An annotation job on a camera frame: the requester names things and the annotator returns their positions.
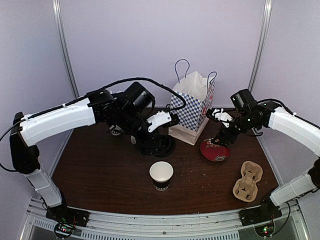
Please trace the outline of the black plastic cup lid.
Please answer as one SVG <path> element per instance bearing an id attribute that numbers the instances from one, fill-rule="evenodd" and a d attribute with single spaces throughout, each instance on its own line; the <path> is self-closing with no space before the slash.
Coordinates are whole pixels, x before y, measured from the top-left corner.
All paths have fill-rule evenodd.
<path id="1" fill-rule="evenodd" d="M 174 138 L 169 135 L 163 135 L 159 138 L 159 146 L 153 152 L 153 156 L 165 158 L 174 151 L 175 147 L 176 142 Z"/>

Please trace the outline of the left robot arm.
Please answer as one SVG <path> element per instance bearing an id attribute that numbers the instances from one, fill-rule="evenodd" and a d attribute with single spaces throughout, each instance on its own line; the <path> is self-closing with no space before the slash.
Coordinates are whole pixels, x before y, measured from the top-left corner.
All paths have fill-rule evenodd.
<path id="1" fill-rule="evenodd" d="M 132 136 L 143 155 L 165 157 L 172 151 L 173 143 L 158 128 L 171 122 L 171 114 L 163 110 L 150 116 L 141 115 L 154 101 L 146 88 L 134 82 L 123 92 L 101 89 L 43 112 L 29 115 L 18 112 L 9 136 L 14 171 L 27 178 L 51 214 L 67 222 L 72 218 L 72 211 L 63 192 L 44 172 L 37 143 L 69 130 L 106 123 Z"/>

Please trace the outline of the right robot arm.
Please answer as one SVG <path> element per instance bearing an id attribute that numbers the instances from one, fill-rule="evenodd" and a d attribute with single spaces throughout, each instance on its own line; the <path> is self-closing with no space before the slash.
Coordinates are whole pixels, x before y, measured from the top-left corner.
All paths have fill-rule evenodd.
<path id="1" fill-rule="evenodd" d="M 238 135 L 250 129 L 268 128 L 302 144 L 315 156 L 320 155 L 320 128 L 292 112 L 283 102 L 268 98 L 255 100 L 248 89 L 242 89 L 230 97 L 238 116 L 232 117 L 222 108 L 211 108 L 206 117 L 222 123 L 222 128 L 213 142 L 219 146 L 229 147 L 234 144 Z M 268 220 L 276 209 L 291 200 L 318 191 L 320 188 L 320 161 L 313 166 L 271 191 L 256 210 L 259 220 Z"/>

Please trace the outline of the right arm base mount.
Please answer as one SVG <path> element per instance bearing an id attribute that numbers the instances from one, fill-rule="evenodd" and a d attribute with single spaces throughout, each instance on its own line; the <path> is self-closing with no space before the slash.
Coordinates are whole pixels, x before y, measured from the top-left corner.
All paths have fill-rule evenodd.
<path id="1" fill-rule="evenodd" d="M 262 206 L 244 208 L 238 214 L 243 227 L 253 225 L 255 233 L 263 238 L 276 233 L 275 220 L 283 215 L 278 208 L 269 210 Z"/>

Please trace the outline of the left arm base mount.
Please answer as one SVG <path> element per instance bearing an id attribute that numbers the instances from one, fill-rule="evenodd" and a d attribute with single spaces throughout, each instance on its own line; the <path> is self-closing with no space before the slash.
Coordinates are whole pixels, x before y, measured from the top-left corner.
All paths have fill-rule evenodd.
<path id="1" fill-rule="evenodd" d="M 67 206 L 48 207 L 46 218 L 56 221 L 53 233 L 60 239 L 69 238 L 77 227 L 86 227 L 90 213 Z"/>

